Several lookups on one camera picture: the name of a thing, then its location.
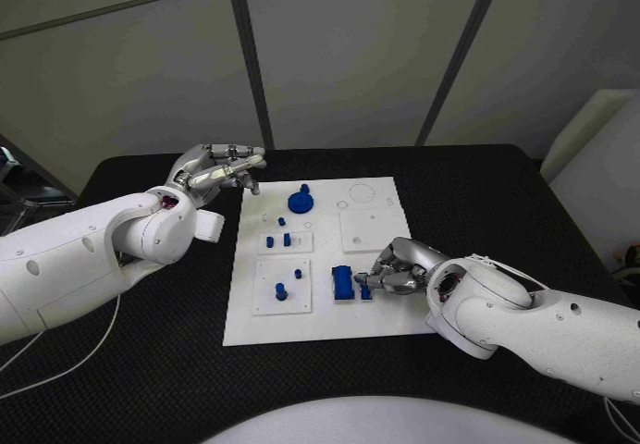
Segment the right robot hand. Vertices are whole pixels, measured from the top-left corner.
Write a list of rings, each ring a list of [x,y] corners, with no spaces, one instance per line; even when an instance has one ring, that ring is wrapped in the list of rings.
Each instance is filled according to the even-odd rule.
[[[450,257],[417,240],[397,237],[383,250],[371,271],[354,280],[371,290],[411,295],[426,290],[432,276]]]

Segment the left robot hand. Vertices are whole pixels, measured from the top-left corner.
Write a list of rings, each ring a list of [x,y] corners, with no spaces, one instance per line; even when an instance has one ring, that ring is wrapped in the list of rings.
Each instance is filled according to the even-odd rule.
[[[266,168],[266,149],[238,144],[199,144],[178,158],[166,186],[179,190],[197,208],[205,207],[224,188],[260,194],[251,168]]]

